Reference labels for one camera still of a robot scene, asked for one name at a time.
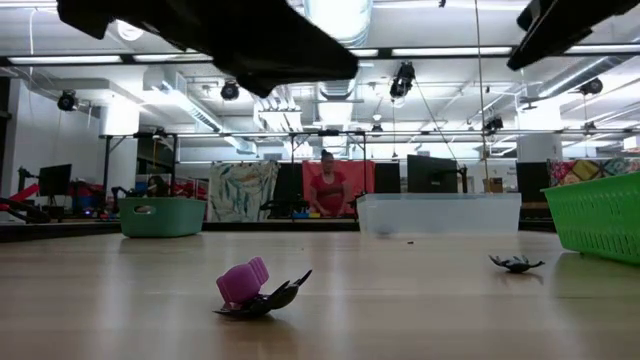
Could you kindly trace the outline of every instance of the wall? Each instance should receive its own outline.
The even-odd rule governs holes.
[[[60,111],[54,100],[30,92],[22,80],[12,80],[11,86],[14,119],[7,134],[3,196],[18,190],[21,166],[37,174],[41,167],[71,163],[72,179],[102,182],[104,142],[98,139],[100,120],[84,112]]]

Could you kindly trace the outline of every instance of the red backdrop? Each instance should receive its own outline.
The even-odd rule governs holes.
[[[375,189],[375,166],[373,161],[367,161],[367,192],[373,192]],[[347,178],[347,183],[351,185],[351,198],[360,194],[364,190],[364,161],[335,161],[335,171],[341,172]],[[304,198],[311,201],[311,179],[322,172],[322,166],[318,162],[302,162],[302,186],[304,189]],[[352,214],[353,209],[347,207],[347,213]]]

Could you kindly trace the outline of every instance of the wooden table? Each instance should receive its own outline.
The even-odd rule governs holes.
[[[544,267],[508,275],[488,254]],[[313,268],[272,317],[229,321],[215,279],[263,257],[266,291]],[[640,359],[640,269],[554,235],[101,235],[0,244],[0,359]]]

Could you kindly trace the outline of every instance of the cable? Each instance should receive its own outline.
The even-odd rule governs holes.
[[[440,126],[438,125],[438,122],[436,121],[436,118],[433,115],[433,111],[431,111],[431,107],[427,103],[427,99],[424,97],[424,94],[422,93],[422,88],[420,87],[420,81],[418,81],[418,78],[415,77],[415,76],[414,76],[414,79],[416,80],[416,87],[418,88],[418,91],[420,91],[420,97],[422,97],[422,102],[424,103],[424,106],[427,108],[427,111],[429,112],[429,116],[431,116],[431,120],[433,121],[433,124],[435,125],[436,130],[438,131],[438,133],[442,137],[442,141],[444,141],[444,144],[447,145],[447,149],[449,149],[449,152],[451,153],[451,157],[456,162],[457,168],[460,169],[460,163],[458,162],[458,159],[456,158],[456,154],[454,154],[453,149],[451,149],[451,146],[449,145],[449,142],[447,141],[447,138],[442,133],[442,130],[440,129]]]
[[[474,0],[476,10],[476,36],[478,40],[478,76],[480,77],[480,89],[484,88],[482,82],[482,53],[480,52],[480,13],[478,11],[478,0]],[[482,159],[484,160],[484,175],[489,184],[489,164],[487,164],[487,138],[484,135],[485,129],[485,114],[484,114],[484,93],[480,91],[480,108],[482,109]],[[489,193],[491,192],[491,186],[487,187]]]
[[[58,140],[60,140],[60,125],[62,123],[62,110],[58,110],[58,130],[56,130],[56,138],[53,143],[53,152],[51,153],[51,163],[56,162],[56,153],[58,152]]]

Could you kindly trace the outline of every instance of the green plastic crate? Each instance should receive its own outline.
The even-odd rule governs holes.
[[[640,264],[640,173],[543,191],[565,249]]]
[[[206,202],[185,198],[118,199],[122,233],[128,237],[178,237],[202,230]]]

